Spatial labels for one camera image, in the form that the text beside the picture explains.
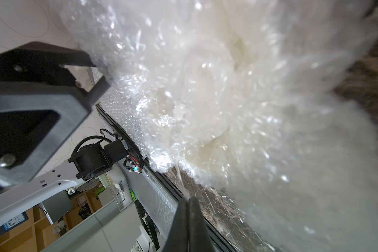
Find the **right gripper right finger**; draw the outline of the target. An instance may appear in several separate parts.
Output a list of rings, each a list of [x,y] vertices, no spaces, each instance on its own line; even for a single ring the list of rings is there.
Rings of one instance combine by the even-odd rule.
[[[189,199],[189,252],[213,252],[205,218],[196,197]]]

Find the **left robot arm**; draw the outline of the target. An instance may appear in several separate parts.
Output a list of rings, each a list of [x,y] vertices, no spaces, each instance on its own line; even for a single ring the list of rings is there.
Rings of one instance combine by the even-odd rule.
[[[55,194],[111,170],[127,156],[120,140],[83,139],[70,158],[40,170],[109,89],[105,77],[86,91],[69,66],[91,67],[82,50],[31,42],[0,54],[0,228]]]

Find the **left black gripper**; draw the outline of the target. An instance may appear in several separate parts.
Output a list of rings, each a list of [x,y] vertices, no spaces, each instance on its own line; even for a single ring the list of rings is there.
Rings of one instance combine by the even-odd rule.
[[[77,49],[30,42],[0,54],[0,186],[27,183],[109,89],[78,88],[65,66],[94,67]]]

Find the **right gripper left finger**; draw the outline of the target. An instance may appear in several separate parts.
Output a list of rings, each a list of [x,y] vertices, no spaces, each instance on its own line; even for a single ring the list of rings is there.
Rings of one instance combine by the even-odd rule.
[[[189,202],[181,199],[178,203],[169,236],[163,252],[189,251]]]

